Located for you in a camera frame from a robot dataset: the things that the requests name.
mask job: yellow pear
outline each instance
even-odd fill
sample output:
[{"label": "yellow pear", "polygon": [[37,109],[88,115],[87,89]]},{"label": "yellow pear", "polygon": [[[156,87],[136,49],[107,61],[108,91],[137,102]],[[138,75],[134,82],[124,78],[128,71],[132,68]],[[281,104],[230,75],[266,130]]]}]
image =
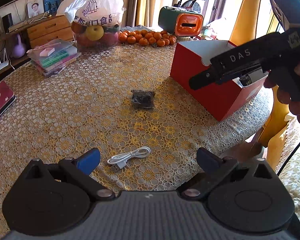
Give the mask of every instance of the yellow pear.
[{"label": "yellow pear", "polygon": [[100,40],[103,36],[103,27],[101,25],[91,25],[86,29],[86,36],[91,41]]}]

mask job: plastic bag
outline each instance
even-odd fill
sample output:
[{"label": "plastic bag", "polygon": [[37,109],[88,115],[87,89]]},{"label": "plastic bag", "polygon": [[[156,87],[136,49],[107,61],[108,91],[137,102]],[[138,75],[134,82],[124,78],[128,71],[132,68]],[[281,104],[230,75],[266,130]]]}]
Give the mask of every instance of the plastic bag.
[{"label": "plastic bag", "polygon": [[80,25],[114,26],[121,23],[123,0],[64,0],[57,11]]},{"label": "plastic bag", "polygon": [[152,109],[154,108],[154,95],[153,91],[143,91],[143,90],[132,90],[131,102],[134,109],[145,108]]}]

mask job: apple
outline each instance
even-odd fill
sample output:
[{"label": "apple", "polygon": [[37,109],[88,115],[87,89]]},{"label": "apple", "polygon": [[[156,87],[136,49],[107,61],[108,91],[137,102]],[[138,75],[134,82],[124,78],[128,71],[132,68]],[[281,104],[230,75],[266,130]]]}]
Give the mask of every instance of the apple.
[{"label": "apple", "polygon": [[104,30],[101,25],[91,25],[87,27],[85,34],[89,40],[97,41],[102,38]]},{"label": "apple", "polygon": [[99,41],[105,46],[112,46],[118,42],[118,38],[118,33],[104,33]]},{"label": "apple", "polygon": [[72,22],[72,24],[71,24],[71,29],[76,34],[84,33],[86,28],[87,28],[86,26],[82,26],[81,24],[76,23],[76,22]]},{"label": "apple", "polygon": [[84,33],[77,34],[76,40],[79,45],[84,46],[84,47],[93,47],[96,45],[96,42],[88,39]]}]

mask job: blue painting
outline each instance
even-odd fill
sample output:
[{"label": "blue painting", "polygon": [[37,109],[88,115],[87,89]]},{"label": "blue painting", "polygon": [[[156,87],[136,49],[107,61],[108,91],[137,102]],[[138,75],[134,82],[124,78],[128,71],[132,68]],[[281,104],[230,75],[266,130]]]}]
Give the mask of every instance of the blue painting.
[{"label": "blue painting", "polygon": [[51,14],[55,13],[58,10],[60,5],[60,0],[43,0],[44,11],[50,11]]}]

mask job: photo frame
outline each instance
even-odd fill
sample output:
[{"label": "photo frame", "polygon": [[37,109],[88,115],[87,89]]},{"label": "photo frame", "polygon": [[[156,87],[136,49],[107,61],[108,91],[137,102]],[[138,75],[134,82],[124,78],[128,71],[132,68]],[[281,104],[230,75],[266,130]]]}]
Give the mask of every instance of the photo frame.
[{"label": "photo frame", "polygon": [[50,12],[50,14],[56,13],[61,3],[61,0],[43,0],[44,11]]},{"label": "photo frame", "polygon": [[27,3],[28,17],[32,18],[44,13],[43,0],[34,0]]}]

